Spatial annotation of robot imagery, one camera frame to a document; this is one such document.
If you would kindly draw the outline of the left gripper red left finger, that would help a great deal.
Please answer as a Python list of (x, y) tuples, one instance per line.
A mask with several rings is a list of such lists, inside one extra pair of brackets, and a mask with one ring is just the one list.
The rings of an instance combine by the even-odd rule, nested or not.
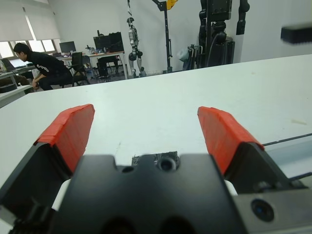
[(0, 189), (1, 219), (52, 207), (85, 152), (94, 114), (92, 104), (69, 108), (41, 133)]

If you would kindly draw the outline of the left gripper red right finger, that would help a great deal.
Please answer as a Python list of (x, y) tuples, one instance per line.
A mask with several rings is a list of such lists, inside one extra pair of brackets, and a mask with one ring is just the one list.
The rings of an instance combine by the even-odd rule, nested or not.
[(230, 113), (201, 106), (197, 115), (209, 155), (239, 194), (307, 188), (300, 180), (287, 178), (264, 146)]

